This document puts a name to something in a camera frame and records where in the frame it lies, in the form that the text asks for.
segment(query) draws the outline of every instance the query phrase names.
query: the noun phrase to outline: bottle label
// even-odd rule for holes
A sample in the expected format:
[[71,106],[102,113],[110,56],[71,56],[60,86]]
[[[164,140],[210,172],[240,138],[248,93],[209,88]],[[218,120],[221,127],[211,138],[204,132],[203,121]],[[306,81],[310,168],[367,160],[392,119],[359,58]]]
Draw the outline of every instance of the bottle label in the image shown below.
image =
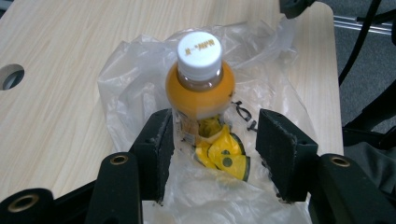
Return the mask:
[[197,120],[190,119],[180,111],[176,112],[177,134],[193,146],[201,141],[212,143],[220,135],[223,125],[224,120],[221,114]]

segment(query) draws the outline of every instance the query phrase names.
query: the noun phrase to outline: bottle neck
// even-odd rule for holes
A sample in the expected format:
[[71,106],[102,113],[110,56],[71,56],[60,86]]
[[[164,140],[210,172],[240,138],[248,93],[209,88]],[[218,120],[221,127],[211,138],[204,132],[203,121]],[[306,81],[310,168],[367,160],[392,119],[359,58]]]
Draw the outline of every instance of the bottle neck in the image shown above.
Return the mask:
[[209,80],[195,81],[187,78],[177,70],[178,82],[186,89],[191,91],[208,91],[219,85],[223,78],[223,69],[220,70]]

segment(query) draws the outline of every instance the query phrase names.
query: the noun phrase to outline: wooden table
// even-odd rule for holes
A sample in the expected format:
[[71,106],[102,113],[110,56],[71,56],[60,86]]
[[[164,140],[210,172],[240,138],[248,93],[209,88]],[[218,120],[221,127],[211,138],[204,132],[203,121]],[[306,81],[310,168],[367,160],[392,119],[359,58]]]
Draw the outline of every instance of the wooden table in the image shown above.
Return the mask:
[[[96,80],[122,40],[240,21],[276,28],[278,11],[277,0],[15,1],[0,20],[0,81],[8,64],[21,65],[25,75],[0,91],[0,201],[29,188],[58,198],[96,178],[112,148]],[[290,81],[312,119],[319,153],[342,154],[332,11],[315,3],[297,26]]]

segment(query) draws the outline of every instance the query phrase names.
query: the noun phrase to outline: bottle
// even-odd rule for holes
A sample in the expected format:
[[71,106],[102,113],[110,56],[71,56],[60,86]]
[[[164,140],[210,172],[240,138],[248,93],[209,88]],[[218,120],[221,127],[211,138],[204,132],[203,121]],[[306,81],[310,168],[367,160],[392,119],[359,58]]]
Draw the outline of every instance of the bottle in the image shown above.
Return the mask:
[[166,79],[177,134],[193,146],[202,141],[210,144],[221,133],[222,115],[233,97],[233,71],[221,53],[213,35],[190,33],[178,43],[177,62]]

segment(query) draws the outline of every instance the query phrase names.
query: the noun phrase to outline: transparent plastic bag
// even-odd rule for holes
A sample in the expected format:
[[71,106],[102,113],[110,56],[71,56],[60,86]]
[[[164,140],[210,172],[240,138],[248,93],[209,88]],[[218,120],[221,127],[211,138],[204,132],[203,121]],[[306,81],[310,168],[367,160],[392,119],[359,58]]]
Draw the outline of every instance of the transparent plastic bag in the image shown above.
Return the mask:
[[[149,116],[169,108],[165,79],[177,60],[178,40],[191,31],[206,31],[217,37],[223,60],[235,74],[234,102],[224,119],[241,139],[250,157],[248,180],[205,168],[191,147],[175,137],[175,152],[169,167],[163,206],[144,202],[145,223],[309,223],[306,203],[284,204],[276,197],[268,170],[255,150],[256,133],[249,131],[258,121],[260,108],[288,117],[316,139],[310,118],[286,71],[297,56],[291,47],[295,21],[283,20],[276,31],[264,22],[209,26],[178,32],[161,42],[141,35],[122,42],[107,60],[98,85],[106,125],[115,151],[127,151]],[[237,113],[245,108],[251,119]]]

